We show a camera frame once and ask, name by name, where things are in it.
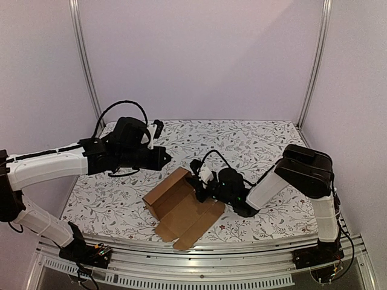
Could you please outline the brown cardboard box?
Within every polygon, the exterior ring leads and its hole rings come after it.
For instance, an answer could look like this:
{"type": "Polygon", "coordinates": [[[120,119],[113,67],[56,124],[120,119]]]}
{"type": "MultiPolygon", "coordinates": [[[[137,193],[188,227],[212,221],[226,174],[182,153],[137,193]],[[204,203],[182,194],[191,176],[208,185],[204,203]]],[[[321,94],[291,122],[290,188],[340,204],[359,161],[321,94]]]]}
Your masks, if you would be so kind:
{"type": "Polygon", "coordinates": [[[180,251],[194,243],[221,217],[225,204],[212,198],[201,203],[186,181],[191,173],[179,167],[142,197],[149,212],[158,220],[155,233],[164,242],[174,242],[180,251]]]}

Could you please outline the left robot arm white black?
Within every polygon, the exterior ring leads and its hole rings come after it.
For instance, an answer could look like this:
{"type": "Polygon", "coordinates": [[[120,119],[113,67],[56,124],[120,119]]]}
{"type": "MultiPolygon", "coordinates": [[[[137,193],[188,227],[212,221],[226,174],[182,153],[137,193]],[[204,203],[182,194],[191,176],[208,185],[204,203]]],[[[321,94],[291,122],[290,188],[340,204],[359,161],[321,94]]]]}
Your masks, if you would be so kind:
{"type": "Polygon", "coordinates": [[[26,155],[1,151],[1,222],[14,222],[52,240],[77,262],[85,262],[90,250],[77,226],[64,222],[23,196],[23,189],[67,176],[108,173],[117,177],[122,168],[160,171],[171,161],[166,148],[156,146],[164,124],[122,117],[112,132],[92,136],[67,147],[26,155]]]}

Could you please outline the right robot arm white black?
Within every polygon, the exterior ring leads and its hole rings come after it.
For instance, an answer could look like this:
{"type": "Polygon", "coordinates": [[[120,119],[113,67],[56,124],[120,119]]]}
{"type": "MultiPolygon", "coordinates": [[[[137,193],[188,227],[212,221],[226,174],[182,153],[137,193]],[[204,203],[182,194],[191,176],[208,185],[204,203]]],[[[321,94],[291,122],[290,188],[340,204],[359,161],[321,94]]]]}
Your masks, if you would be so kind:
{"type": "Polygon", "coordinates": [[[318,234],[312,254],[315,261],[326,263],[339,250],[340,201],[334,188],[333,160],[326,153],[289,144],[255,183],[248,182],[230,165],[214,172],[204,159],[193,159],[190,169],[192,175],[186,181],[195,190],[197,201],[221,201],[244,218],[254,217],[271,198],[292,186],[313,206],[318,234]]]}

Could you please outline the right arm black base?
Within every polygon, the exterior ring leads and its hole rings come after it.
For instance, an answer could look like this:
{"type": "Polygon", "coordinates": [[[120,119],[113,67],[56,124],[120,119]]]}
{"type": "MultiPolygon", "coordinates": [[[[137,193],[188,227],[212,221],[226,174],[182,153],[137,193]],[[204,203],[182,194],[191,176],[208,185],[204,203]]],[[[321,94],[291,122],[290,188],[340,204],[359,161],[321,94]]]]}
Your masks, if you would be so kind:
{"type": "Polygon", "coordinates": [[[321,242],[318,239],[317,245],[292,252],[296,269],[309,268],[313,280],[320,284],[331,283],[336,278],[343,270],[343,258],[340,236],[334,242],[321,242]]]}

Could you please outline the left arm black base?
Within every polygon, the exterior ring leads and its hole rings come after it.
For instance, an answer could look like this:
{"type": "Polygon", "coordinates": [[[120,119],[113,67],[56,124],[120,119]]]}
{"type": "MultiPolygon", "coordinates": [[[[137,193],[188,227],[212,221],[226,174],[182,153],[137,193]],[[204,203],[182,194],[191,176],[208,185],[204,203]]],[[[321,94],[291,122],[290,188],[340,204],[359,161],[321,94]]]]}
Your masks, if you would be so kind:
{"type": "Polygon", "coordinates": [[[73,231],[73,240],[67,246],[61,246],[59,257],[75,263],[107,269],[111,260],[112,248],[103,243],[87,245],[78,226],[68,222],[73,231]]]}

